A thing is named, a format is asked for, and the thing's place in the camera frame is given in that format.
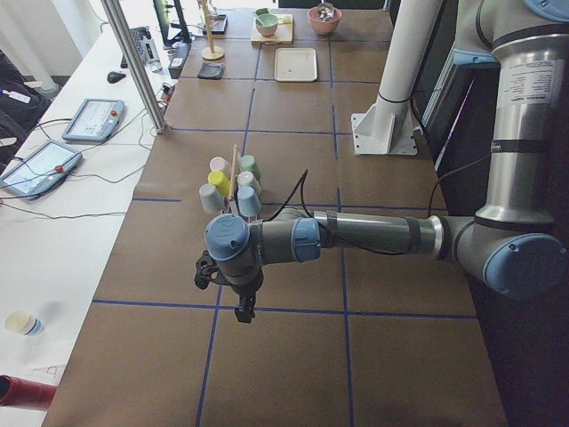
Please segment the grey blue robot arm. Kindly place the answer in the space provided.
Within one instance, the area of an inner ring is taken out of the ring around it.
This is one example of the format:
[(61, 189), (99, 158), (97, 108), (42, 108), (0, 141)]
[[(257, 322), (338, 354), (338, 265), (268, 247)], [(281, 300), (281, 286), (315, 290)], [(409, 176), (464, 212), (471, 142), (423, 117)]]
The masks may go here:
[(454, 60), (497, 61), (500, 77), (486, 201), (471, 217), (373, 216), (280, 207), (267, 220), (224, 213), (205, 228), (195, 283), (229, 286), (236, 318), (254, 318), (262, 267), (315, 260), (328, 247), (385, 255), (428, 254), (457, 262), (514, 299), (541, 294), (565, 276), (568, 252), (550, 235), (544, 205), (551, 122), (568, 64), (565, 1), (462, 1)]

